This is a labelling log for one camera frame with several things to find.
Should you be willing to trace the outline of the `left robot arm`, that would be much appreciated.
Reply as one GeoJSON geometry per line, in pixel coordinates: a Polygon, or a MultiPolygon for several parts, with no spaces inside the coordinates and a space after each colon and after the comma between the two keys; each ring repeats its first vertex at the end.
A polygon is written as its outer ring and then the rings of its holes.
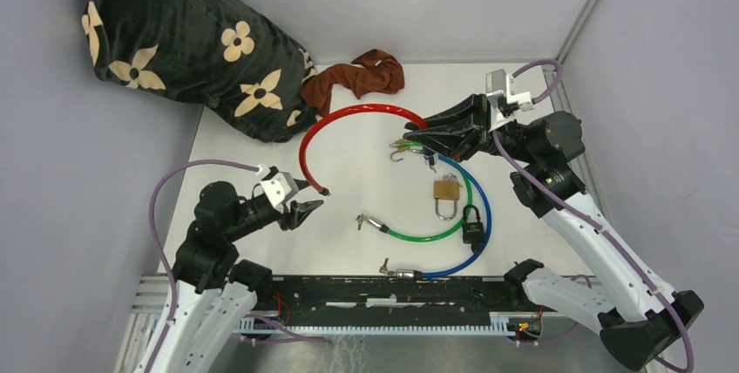
{"type": "Polygon", "coordinates": [[[297,229],[322,200],[298,202],[308,187],[289,173],[259,182],[250,198],[226,181],[205,186],[194,219],[168,273],[166,304],[138,372],[207,372],[237,324],[253,309],[264,309],[275,295],[272,271],[242,260],[235,243],[276,224],[297,229]]]}

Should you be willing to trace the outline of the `red cable lock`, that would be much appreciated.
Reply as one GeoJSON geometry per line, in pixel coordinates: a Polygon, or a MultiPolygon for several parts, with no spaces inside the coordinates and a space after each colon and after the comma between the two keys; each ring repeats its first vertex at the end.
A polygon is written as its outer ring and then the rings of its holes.
{"type": "Polygon", "coordinates": [[[350,106],[343,107],[335,112],[330,112],[327,116],[325,116],[324,118],[321,118],[319,121],[317,121],[313,126],[311,126],[308,129],[298,149],[298,162],[299,162],[302,175],[304,176],[305,180],[309,183],[309,185],[313,187],[321,196],[324,196],[324,197],[330,196],[330,191],[328,190],[327,187],[320,184],[310,172],[308,168],[308,147],[311,141],[315,138],[315,136],[328,125],[334,123],[335,121],[339,119],[347,118],[348,116],[361,114],[361,113],[382,113],[382,114],[394,115],[394,116],[404,118],[411,123],[414,123],[420,129],[427,129],[429,127],[429,124],[426,122],[425,119],[421,118],[416,113],[406,108],[397,106],[397,105],[369,103],[369,104],[360,104],[360,105],[350,105],[350,106]]]}

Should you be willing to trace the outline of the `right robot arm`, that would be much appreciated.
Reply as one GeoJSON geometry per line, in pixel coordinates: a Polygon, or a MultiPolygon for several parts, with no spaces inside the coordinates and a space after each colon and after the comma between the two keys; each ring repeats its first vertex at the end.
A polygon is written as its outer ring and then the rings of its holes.
{"type": "Polygon", "coordinates": [[[681,342],[685,370],[695,369],[688,329],[703,311],[701,298],[663,280],[626,244],[601,212],[571,162],[585,146],[578,118],[551,112],[522,124],[537,102],[528,93],[473,94],[452,108],[413,119],[404,138],[450,159],[475,153],[504,158],[519,202],[555,230],[600,282],[593,289],[527,260],[506,274],[505,303],[525,310],[554,309],[592,331],[622,366],[638,371],[657,362],[674,370],[664,353],[681,342]]]}

